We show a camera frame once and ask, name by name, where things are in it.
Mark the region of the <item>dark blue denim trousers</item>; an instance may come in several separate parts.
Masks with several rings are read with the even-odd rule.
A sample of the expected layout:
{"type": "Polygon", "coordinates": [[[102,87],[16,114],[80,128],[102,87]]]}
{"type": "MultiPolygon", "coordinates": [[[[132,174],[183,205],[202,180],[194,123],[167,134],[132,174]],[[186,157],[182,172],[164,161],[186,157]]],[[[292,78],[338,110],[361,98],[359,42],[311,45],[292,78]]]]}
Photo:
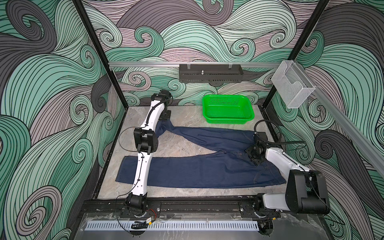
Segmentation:
{"type": "Polygon", "coordinates": [[[238,189],[281,185],[286,180],[278,168],[265,161],[256,166],[246,149],[254,144],[254,132],[175,127],[171,121],[157,125],[156,134],[170,132],[212,150],[191,157],[154,157],[148,186],[164,188],[238,189]]]}

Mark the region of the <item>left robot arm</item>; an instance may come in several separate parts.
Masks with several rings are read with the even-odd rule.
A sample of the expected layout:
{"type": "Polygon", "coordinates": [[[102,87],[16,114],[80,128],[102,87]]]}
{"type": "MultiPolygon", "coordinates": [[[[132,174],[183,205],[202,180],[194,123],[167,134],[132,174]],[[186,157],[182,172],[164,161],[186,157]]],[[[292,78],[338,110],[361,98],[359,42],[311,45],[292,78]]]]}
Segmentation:
{"type": "Polygon", "coordinates": [[[139,213],[147,211],[148,176],[154,153],[159,146],[156,127],[159,121],[170,119],[171,111],[168,110],[172,94],[161,90],[151,96],[150,109],[145,120],[133,131],[137,152],[137,168],[131,190],[125,194],[125,203],[128,208],[139,213]]]}

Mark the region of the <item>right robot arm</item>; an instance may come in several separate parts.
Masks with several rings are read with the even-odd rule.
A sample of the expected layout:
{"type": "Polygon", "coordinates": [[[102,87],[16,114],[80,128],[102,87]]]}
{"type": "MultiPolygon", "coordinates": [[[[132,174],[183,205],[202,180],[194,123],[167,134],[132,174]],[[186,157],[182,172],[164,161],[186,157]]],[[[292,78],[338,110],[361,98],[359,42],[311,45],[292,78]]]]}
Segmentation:
{"type": "Polygon", "coordinates": [[[303,147],[305,142],[271,142],[265,134],[257,132],[257,126],[263,122],[273,124],[270,120],[255,123],[255,143],[246,149],[246,153],[256,166],[273,164],[283,174],[287,183],[284,193],[262,194],[263,207],[294,214],[329,214],[331,207],[325,176],[320,171],[311,170],[296,162],[280,147],[293,144],[303,147]]]}

